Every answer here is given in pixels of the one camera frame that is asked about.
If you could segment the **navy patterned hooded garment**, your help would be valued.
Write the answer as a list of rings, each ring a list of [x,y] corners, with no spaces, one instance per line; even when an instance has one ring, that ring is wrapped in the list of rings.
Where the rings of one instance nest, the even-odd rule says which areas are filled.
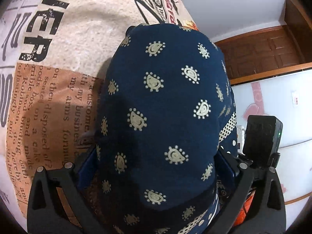
[[[202,233],[219,211],[215,155],[237,155],[224,56],[174,24],[126,31],[108,67],[95,156],[109,233]]]

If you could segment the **brown wooden wardrobe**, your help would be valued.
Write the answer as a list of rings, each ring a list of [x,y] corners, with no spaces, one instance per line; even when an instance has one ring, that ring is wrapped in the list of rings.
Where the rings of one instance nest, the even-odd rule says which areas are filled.
[[[285,0],[284,25],[243,33],[216,44],[231,85],[311,69],[311,15],[299,0]]]

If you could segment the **newspaper print bed quilt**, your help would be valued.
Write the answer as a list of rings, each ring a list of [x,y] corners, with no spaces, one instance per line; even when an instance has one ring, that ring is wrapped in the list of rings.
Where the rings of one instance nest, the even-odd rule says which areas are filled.
[[[181,0],[1,0],[1,199],[22,230],[36,169],[91,146],[100,83],[141,23],[196,28]]]

